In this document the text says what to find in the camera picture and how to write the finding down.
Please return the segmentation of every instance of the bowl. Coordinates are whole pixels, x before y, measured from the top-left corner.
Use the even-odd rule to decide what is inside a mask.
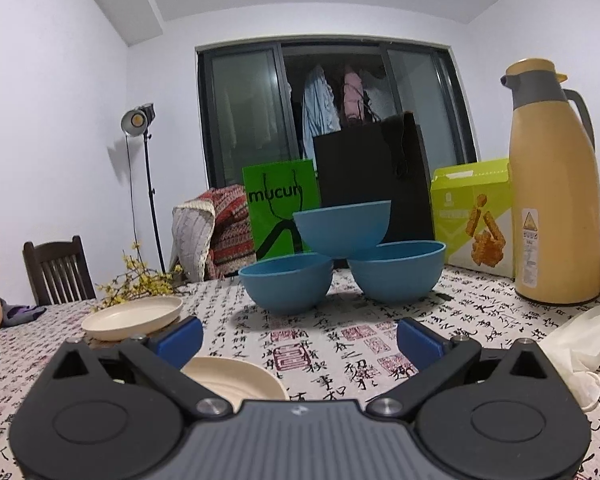
[[[180,371],[228,400],[234,412],[243,400],[289,400],[284,384],[257,365],[225,357],[193,357]]]
[[[394,242],[360,251],[348,263],[368,297],[383,303],[411,303],[438,282],[445,249],[442,242],[429,240]]]
[[[182,300],[175,296],[153,296],[127,301],[89,314],[81,327],[99,341],[122,341],[135,334],[150,334],[178,319]]]
[[[344,260],[382,241],[390,213],[391,201],[382,200],[299,211],[294,221],[312,251]]]
[[[251,299],[272,314],[300,314],[329,291],[333,261],[316,253],[261,260],[238,271]]]

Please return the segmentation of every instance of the yellow thermos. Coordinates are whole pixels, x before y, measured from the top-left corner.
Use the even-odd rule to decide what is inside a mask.
[[[580,95],[561,88],[566,79],[547,59],[514,63],[501,79],[513,93],[509,164],[516,291],[541,303],[582,303],[600,293],[593,129]],[[582,122],[568,100],[576,103]]]

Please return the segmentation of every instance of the window frame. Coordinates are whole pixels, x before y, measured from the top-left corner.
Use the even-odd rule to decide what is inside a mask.
[[[390,87],[394,95],[396,110],[402,110],[400,95],[396,84],[394,70],[391,66],[388,51],[401,50],[404,52],[417,52],[432,57],[440,91],[442,93],[446,114],[449,118],[452,140],[456,151],[458,164],[477,161],[474,135],[464,102],[464,95],[453,63],[447,48],[429,46],[407,41],[373,40],[353,38],[320,38],[320,39],[280,39],[267,41],[251,41],[231,46],[206,48],[197,51],[198,54],[198,98],[200,100],[200,115],[202,126],[203,151],[205,155],[206,174],[210,187],[226,186],[224,167],[222,164],[222,151],[216,116],[216,100],[213,88],[212,63],[216,57],[248,54],[251,52],[269,51],[274,57],[276,76],[278,78],[278,91],[282,102],[282,112],[286,137],[289,145],[290,160],[300,158],[298,142],[296,140],[296,127],[291,110],[291,102],[286,97],[286,69],[283,49],[311,48],[328,50],[341,50],[351,47],[352,53],[360,47],[378,48],[384,63],[384,68],[389,78]]]

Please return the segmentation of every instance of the white wall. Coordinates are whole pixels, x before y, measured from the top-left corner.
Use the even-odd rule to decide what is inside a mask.
[[[587,102],[600,170],[600,0],[499,0],[468,28],[484,78],[470,102],[482,157],[508,153],[511,92],[500,85],[507,66],[525,57],[546,57],[569,76],[564,87]]]
[[[474,47],[466,26],[384,7],[283,4],[220,10],[167,22],[164,35],[129,50],[127,105],[155,102],[150,141],[155,203],[165,258],[171,250],[171,210],[207,188],[197,89],[196,47],[253,38],[351,35],[451,46],[468,94],[482,82],[472,70]],[[134,166],[136,218],[144,257],[156,265],[143,161]]]
[[[107,147],[121,138],[125,79],[126,46],[93,0],[0,0],[0,296],[8,302],[33,301],[27,240],[79,234],[94,282],[120,272],[132,241],[128,187]]]

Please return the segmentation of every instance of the black shopping bag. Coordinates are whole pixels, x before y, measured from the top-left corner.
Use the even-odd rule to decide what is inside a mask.
[[[383,242],[434,239],[429,166],[413,114],[314,137],[314,151],[323,207],[391,200]]]

